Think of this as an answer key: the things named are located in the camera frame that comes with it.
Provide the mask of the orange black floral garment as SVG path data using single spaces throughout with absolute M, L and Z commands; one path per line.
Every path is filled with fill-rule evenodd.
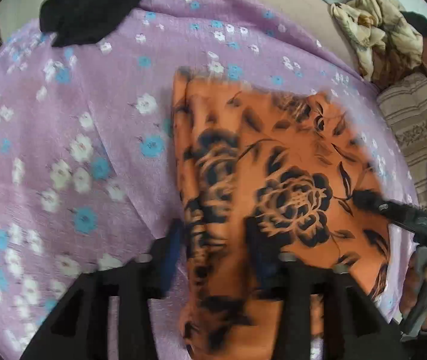
M 387 221 L 360 211 L 379 191 L 347 111 L 324 93 L 300 97 L 179 70 L 173 142 L 184 209 L 189 299 L 181 330 L 193 359 L 268 359 L 281 303 L 263 297 L 245 222 L 275 254 L 345 264 L 372 300 L 391 256 Z

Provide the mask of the beige striped pillow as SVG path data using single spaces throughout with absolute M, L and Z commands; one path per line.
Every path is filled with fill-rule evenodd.
M 377 97 L 410 171 L 418 203 L 427 208 L 427 77 L 415 72 Z

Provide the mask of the purple floral bedsheet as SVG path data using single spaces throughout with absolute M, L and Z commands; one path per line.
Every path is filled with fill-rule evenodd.
M 118 267 L 178 217 L 171 133 L 180 67 L 347 110 L 390 198 L 412 176 L 377 89 L 330 46 L 257 0 L 142 0 L 88 46 L 37 22 L 0 49 L 0 358 L 18 359 L 83 272 Z

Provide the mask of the cream brown floral blanket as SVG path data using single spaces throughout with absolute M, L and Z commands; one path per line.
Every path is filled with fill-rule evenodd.
M 423 36 L 390 0 L 352 0 L 330 5 L 350 41 L 361 77 L 387 88 L 422 64 Z

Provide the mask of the black cloth bundle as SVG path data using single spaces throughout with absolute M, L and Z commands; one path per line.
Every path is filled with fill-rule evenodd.
M 42 33 L 55 35 L 53 47 L 95 44 L 114 32 L 141 0 L 45 0 Z

